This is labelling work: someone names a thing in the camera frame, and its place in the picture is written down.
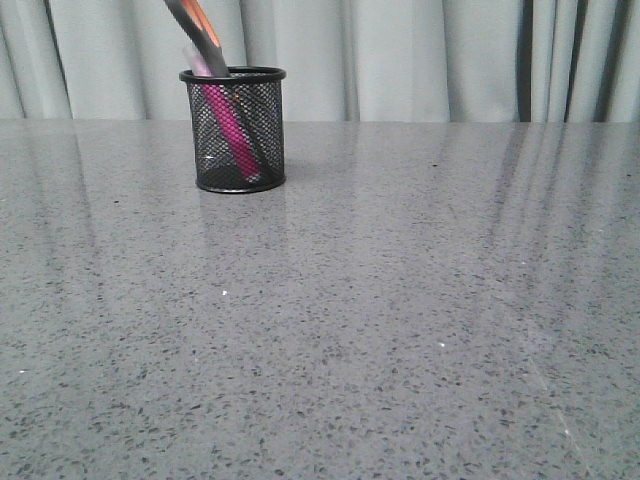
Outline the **magenta marker pen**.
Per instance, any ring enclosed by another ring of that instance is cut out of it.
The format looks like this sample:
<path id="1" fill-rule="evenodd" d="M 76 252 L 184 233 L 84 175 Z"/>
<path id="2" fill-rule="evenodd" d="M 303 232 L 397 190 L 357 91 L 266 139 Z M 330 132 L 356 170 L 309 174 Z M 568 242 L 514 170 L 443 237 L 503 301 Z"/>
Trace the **magenta marker pen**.
<path id="1" fill-rule="evenodd" d="M 185 46 L 183 53 L 194 76 L 212 76 L 208 65 L 193 44 Z M 199 84 L 199 87 L 227 141 L 244 180 L 249 183 L 256 183 L 261 178 L 260 167 L 236 119 L 230 101 L 219 85 Z"/>

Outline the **grey orange scissors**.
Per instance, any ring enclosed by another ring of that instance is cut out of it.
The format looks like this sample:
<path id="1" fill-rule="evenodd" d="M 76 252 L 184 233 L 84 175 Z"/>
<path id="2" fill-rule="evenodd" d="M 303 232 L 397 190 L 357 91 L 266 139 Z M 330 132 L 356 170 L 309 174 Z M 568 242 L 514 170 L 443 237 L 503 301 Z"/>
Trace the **grey orange scissors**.
<path id="1" fill-rule="evenodd" d="M 165 5 L 208 65 L 209 70 L 212 74 L 212 76 L 208 78 L 230 78 L 231 72 L 224 59 L 219 38 L 217 37 L 214 28 L 212 27 L 199 2 L 165 1 Z M 255 155 L 254 158 L 260 167 L 261 178 L 259 180 L 262 180 L 266 176 L 266 168 L 260 166 Z"/>

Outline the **black mesh pen holder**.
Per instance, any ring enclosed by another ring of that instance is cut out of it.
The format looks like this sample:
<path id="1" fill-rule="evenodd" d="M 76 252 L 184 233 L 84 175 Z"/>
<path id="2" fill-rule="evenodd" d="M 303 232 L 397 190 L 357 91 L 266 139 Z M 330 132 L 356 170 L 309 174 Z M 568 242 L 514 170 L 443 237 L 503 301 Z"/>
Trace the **black mesh pen holder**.
<path id="1" fill-rule="evenodd" d="M 226 78 L 179 74 L 191 113 L 196 185 L 214 193 L 266 191 L 286 180 L 283 69 L 236 66 Z"/>

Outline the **grey curtain backdrop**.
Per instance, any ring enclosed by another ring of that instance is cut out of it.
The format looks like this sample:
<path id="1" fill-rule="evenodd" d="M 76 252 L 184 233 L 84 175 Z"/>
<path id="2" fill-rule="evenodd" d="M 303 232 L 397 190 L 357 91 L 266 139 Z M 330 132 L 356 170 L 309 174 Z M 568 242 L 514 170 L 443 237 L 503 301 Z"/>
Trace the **grey curtain backdrop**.
<path id="1" fill-rule="evenodd" d="M 635 1 L 206 1 L 231 65 L 284 69 L 290 121 L 635 122 Z M 183 119 L 161 1 L 5 1 L 5 119 Z"/>

